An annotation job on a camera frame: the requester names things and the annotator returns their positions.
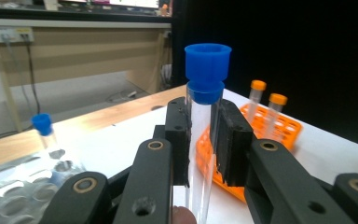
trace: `power outlet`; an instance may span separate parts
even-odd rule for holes
[[[0,26],[0,43],[5,43],[5,38],[10,43],[25,42],[21,35],[28,35],[28,41],[34,41],[32,27]]]

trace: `test tube rack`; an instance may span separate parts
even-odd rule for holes
[[[246,118],[248,104],[240,107],[240,112]],[[251,123],[252,128],[254,129],[254,134],[257,138],[261,138],[265,131],[265,119],[268,114],[268,109],[258,105],[255,110],[255,117]],[[275,122],[274,133],[272,139],[282,143],[289,151],[293,150],[295,141],[302,130],[302,125],[288,118],[287,116],[280,114],[277,121]],[[210,159],[212,156],[212,144],[209,138],[209,129],[204,131],[200,139],[196,144],[196,161],[197,165],[200,167],[205,167],[203,164]],[[245,197],[243,195],[243,187],[229,187],[224,183],[221,174],[218,172],[216,165],[213,168],[213,182],[224,190],[228,191],[230,194],[246,203]]]

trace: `clear test tube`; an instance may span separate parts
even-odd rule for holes
[[[267,84],[261,80],[253,80],[251,84],[251,93],[249,94],[249,106],[246,113],[246,119],[250,124],[252,124],[255,117],[255,110],[257,105],[260,103],[261,96],[263,91],[266,89]]]
[[[218,108],[225,88],[231,48],[219,44],[196,44],[185,48],[187,96],[186,114],[190,124],[190,148],[186,207],[193,213],[197,223],[206,223],[211,194],[215,147],[198,156],[197,141],[206,131],[212,145],[217,137]]]
[[[269,96],[268,113],[265,119],[265,132],[263,138],[274,139],[280,141],[280,139],[274,137],[275,122],[282,112],[282,108],[286,105],[287,97],[278,93],[272,93]]]

